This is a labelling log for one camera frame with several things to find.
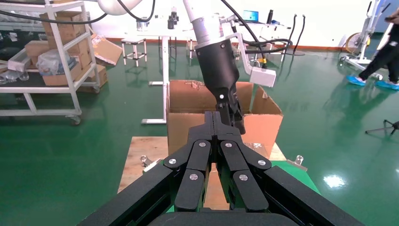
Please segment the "stacked cardboard box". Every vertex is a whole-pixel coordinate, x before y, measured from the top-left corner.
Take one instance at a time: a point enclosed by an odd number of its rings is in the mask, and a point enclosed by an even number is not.
[[[40,17],[48,19],[47,14],[41,14]],[[83,21],[83,17],[81,12],[61,11],[56,13],[56,20],[76,22]],[[57,26],[61,35],[61,41],[63,45],[86,32],[85,26],[83,24],[57,24]],[[56,39],[54,37],[50,23],[43,22],[43,27],[47,35],[48,46],[50,47],[50,49],[57,48]],[[72,46],[68,50],[68,54],[76,58],[80,62],[82,69],[86,68],[86,66],[89,65],[92,61],[87,39],[84,39],[78,44]]]
[[[25,49],[28,57],[31,58],[32,65],[36,67],[38,57],[49,51],[50,47],[48,46],[47,41],[30,41],[25,45]]]
[[[69,70],[71,71],[71,77],[73,81],[77,79],[82,72],[80,63],[75,60],[71,61],[71,63],[69,64]],[[57,75],[43,75],[42,78],[47,86],[68,85],[68,81],[66,80],[66,75],[64,74],[64,70],[59,69]]]

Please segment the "metal shelving cart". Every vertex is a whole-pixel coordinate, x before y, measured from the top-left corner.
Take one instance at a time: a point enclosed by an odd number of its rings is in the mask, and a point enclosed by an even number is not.
[[[31,5],[31,4],[15,4],[15,3],[2,3],[0,2],[0,10],[18,10],[18,11],[29,11],[29,12],[42,12],[47,13],[49,19],[55,20],[55,13],[75,7],[81,7],[83,20],[87,21],[87,13],[84,2],[73,1],[62,4],[50,4],[49,0],[45,0],[45,5]],[[0,116],[32,116],[32,115],[64,115],[65,117],[71,118],[74,124],[80,123],[80,115],[82,110],[80,109],[78,97],[76,95],[76,90],[80,86],[93,87],[96,92],[100,91],[99,84],[100,80],[98,77],[98,71],[96,67],[96,58],[94,56],[93,45],[91,44],[91,35],[89,25],[85,25],[86,32],[75,38],[74,40],[63,45],[61,41],[60,32],[56,24],[51,23],[51,29],[54,33],[54,38],[56,40],[58,52],[60,53],[60,58],[62,65],[64,67],[66,79],[68,81],[68,86],[64,87],[47,87],[43,82],[38,82],[37,80],[30,78],[28,81],[17,81],[13,83],[7,83],[6,85],[0,86],[0,93],[23,93],[26,102],[29,106],[29,110],[0,110]],[[78,44],[80,41],[87,39],[90,48],[90,54],[92,63],[90,69],[78,80],[73,81],[71,77],[71,71],[68,67],[68,62],[66,60],[66,52],[72,46]],[[95,71],[95,82],[85,82],[88,75]],[[37,109],[31,93],[69,93],[72,97],[74,109]]]

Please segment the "black pants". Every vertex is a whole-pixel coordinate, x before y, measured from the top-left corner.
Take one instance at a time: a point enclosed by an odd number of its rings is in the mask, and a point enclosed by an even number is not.
[[[399,80],[399,41],[389,39],[388,43],[377,53],[374,60],[359,74],[363,80],[378,71],[384,65],[388,66],[389,80]]]

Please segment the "plastic bag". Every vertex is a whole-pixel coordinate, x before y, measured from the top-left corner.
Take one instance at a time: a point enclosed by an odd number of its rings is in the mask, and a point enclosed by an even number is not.
[[[7,79],[2,77],[2,75],[0,74],[0,85],[6,84],[7,83]]]
[[[66,60],[70,61],[69,55],[66,55]],[[57,75],[58,70],[63,68],[58,50],[52,49],[40,55],[36,67],[42,76]]]
[[[7,82],[15,82],[16,79],[19,78],[19,76],[21,76],[21,74],[23,74],[23,72],[8,70],[3,74],[1,74],[0,76],[7,79]]]

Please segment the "robotic arm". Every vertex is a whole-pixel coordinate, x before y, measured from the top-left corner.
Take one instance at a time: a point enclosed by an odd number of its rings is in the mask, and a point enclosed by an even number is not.
[[[126,8],[132,10],[142,0],[121,0]],[[273,70],[252,67],[245,54],[242,36],[235,33],[228,37],[223,34],[219,17],[207,7],[209,0],[183,0],[188,17],[194,28],[198,45],[195,46],[205,86],[216,98],[216,109],[222,122],[238,128],[245,134],[243,114],[237,98],[236,82],[239,71],[235,62],[230,38],[239,39],[239,47],[244,62],[244,69],[249,74],[250,82],[272,87],[276,78]],[[116,1],[98,0],[100,8],[109,15],[123,15],[126,10]]]

